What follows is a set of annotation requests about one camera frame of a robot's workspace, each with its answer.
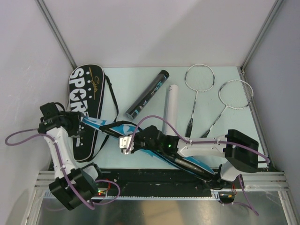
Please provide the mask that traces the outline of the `white shuttlecock tube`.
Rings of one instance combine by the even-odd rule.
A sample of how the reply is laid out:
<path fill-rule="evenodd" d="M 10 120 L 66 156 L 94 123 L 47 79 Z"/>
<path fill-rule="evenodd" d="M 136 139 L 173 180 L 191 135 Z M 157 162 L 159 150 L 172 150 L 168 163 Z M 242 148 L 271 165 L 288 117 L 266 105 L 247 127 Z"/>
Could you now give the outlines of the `white shuttlecock tube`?
<path fill-rule="evenodd" d="M 166 91 L 164 119 L 170 123 L 174 129 L 177 127 L 178 95 L 178 85 L 170 85 Z"/>

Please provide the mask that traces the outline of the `blue sport racket cover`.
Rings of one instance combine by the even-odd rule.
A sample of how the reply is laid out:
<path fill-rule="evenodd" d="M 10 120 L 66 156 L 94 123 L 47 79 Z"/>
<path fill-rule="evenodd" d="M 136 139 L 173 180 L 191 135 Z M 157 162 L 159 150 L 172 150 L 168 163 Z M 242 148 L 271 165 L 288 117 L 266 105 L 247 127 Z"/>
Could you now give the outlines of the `blue sport racket cover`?
<path fill-rule="evenodd" d="M 209 166 L 193 157 L 182 157 L 177 153 L 177 144 L 180 138 L 165 135 L 154 125 L 142 129 L 126 120 L 109 122 L 92 117 L 83 117 L 82 122 L 95 130 L 118 139 L 132 136 L 135 133 L 131 153 L 140 150 L 198 179 L 208 182 L 213 180 L 215 174 Z"/>

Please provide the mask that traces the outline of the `black sport racket cover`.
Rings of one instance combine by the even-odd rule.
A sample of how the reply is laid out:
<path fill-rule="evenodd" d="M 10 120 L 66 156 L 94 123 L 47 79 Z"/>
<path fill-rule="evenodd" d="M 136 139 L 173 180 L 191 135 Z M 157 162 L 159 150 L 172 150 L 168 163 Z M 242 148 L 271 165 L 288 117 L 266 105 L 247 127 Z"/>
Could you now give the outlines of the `black sport racket cover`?
<path fill-rule="evenodd" d="M 102 67 L 97 64 L 78 66 L 71 73 L 68 82 L 70 111 L 81 112 L 86 116 L 99 119 L 102 113 L 106 84 L 116 109 L 116 116 L 118 116 L 119 108 L 111 81 Z M 81 124 L 79 131 L 80 136 L 72 141 L 74 159 L 79 163 L 92 161 L 105 146 L 109 135 L 106 135 L 101 146 L 97 147 L 97 130 Z"/>

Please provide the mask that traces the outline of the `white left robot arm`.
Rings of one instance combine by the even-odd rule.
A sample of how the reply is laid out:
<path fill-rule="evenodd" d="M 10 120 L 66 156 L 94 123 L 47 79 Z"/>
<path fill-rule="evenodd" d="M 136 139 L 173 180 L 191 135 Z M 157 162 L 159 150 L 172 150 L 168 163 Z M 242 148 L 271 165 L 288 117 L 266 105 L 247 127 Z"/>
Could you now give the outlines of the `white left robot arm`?
<path fill-rule="evenodd" d="M 49 146 L 54 167 L 49 189 L 67 210 L 73 210 L 98 193 L 104 176 L 95 163 L 79 168 L 73 159 L 71 140 L 80 136 L 82 114 L 60 111 L 55 102 L 42 105 L 40 111 L 43 116 L 37 130 Z"/>

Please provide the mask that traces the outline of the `black shuttlecock tube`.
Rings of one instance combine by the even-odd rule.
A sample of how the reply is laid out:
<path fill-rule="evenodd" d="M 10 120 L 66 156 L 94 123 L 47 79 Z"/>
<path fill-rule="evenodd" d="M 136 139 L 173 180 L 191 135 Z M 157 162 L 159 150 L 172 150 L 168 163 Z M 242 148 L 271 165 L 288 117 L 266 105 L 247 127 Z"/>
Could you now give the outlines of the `black shuttlecock tube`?
<path fill-rule="evenodd" d="M 162 85 L 169 78 L 169 73 L 166 70 L 161 70 L 155 79 L 148 85 L 143 93 L 137 98 L 137 100 L 127 109 L 125 115 L 134 120 L 137 115 L 148 104 L 152 97 L 162 87 Z"/>

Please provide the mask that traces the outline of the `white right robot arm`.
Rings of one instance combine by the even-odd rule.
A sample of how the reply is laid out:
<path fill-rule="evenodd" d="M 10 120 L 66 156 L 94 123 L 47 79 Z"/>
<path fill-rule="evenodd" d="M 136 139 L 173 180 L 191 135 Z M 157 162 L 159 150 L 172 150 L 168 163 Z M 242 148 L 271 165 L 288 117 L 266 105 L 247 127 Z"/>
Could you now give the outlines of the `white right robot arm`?
<path fill-rule="evenodd" d="M 196 156 L 224 158 L 217 175 L 217 184 L 229 187 L 240 173 L 258 171 L 258 141 L 244 133 L 229 129 L 225 135 L 213 138 L 190 139 L 165 135 L 155 126 L 135 133 L 127 153 L 141 150 L 198 179 L 211 182 L 216 174 Z"/>

